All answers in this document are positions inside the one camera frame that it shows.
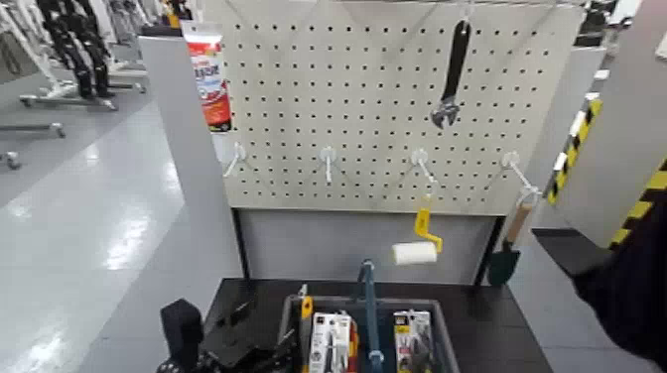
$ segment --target metal hook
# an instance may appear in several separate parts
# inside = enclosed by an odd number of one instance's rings
[[[530,184],[530,181],[528,181],[526,176],[523,175],[521,170],[519,170],[519,167],[517,166],[519,164],[519,162],[520,162],[520,159],[519,159],[519,154],[518,153],[508,152],[508,153],[505,153],[502,156],[502,160],[500,161],[500,164],[502,165],[502,167],[504,169],[512,170],[514,172],[514,174],[516,174],[516,176],[523,183],[523,187],[521,188],[521,194],[522,195],[517,200],[516,205],[518,206],[521,203],[523,203],[523,201],[526,200],[526,198],[528,198],[529,196],[533,197],[533,202],[532,203],[533,203],[533,205],[535,205],[535,204],[537,204],[537,200],[538,200],[539,196],[542,195],[542,192],[539,190],[538,187],[533,186],[532,184]]]
[[[470,15],[472,15],[472,6],[474,5],[474,0],[468,0],[466,5],[464,5],[463,2],[464,2],[464,0],[459,1],[459,4],[464,8],[463,9],[463,13],[464,13],[463,14],[463,21],[466,23],[466,25],[469,25],[470,24]],[[466,34],[466,32],[467,32],[466,29],[467,28],[465,28],[465,27],[462,29],[462,34],[463,35]]]
[[[426,153],[424,149],[420,148],[412,152],[410,160],[412,161],[413,166],[419,166],[422,169],[424,175],[429,179],[429,183],[436,184],[438,182],[436,178],[431,175],[429,169],[426,168],[426,163],[429,161],[429,154]]]
[[[234,143],[234,158],[231,160],[229,163],[229,166],[227,167],[227,170],[222,174],[223,178],[229,177],[231,175],[231,172],[234,170],[234,167],[236,167],[236,164],[238,161],[245,161],[245,148],[239,143]]]
[[[327,183],[332,183],[332,162],[335,162],[335,149],[326,146],[320,150],[320,160],[325,163],[325,177]]]

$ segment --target white pegboard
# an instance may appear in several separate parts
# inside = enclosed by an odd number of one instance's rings
[[[434,212],[506,214],[582,19],[572,5],[477,4],[459,85],[458,122],[428,115],[443,88],[459,4],[226,0],[234,136],[246,163],[226,179],[236,207],[414,211],[427,189],[410,156],[423,148],[439,181]],[[319,158],[337,154],[328,185]]]

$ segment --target paint roller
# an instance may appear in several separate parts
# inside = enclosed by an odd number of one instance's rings
[[[424,197],[424,205],[419,208],[415,218],[415,234],[428,241],[397,243],[392,246],[394,262],[398,266],[419,263],[433,263],[443,251],[443,239],[429,233],[431,216],[431,195]]]

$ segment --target packaged tool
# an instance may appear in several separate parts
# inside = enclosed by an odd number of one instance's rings
[[[350,349],[350,337],[356,326],[348,314],[315,313],[311,338],[310,373],[350,373],[350,351],[356,355],[354,345]]]
[[[231,129],[231,109],[222,59],[222,33],[217,24],[183,22],[200,93],[203,116],[211,132]]]
[[[427,311],[394,313],[398,373],[433,373],[433,334]]]

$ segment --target hazard stripe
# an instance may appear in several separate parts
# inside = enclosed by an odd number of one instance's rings
[[[623,225],[611,238],[609,249],[616,250],[632,232],[641,226],[644,218],[649,214],[653,205],[657,202],[667,202],[667,159],[665,159],[658,170],[646,183],[644,192],[637,203],[627,213]]]
[[[562,167],[558,170],[554,170],[549,184],[547,185],[547,200],[550,204],[556,204],[558,200],[558,193],[560,190],[563,190],[565,183],[568,180],[568,173],[575,166],[579,152],[581,151],[582,145],[586,142],[586,139],[589,137],[591,127],[596,122],[596,118],[600,114],[602,108],[602,101],[599,99],[592,100],[589,103],[589,109],[586,111],[586,114],[578,114],[577,118],[581,120],[581,123],[575,122],[573,124],[573,130],[568,139],[568,143],[565,146],[565,162]]]

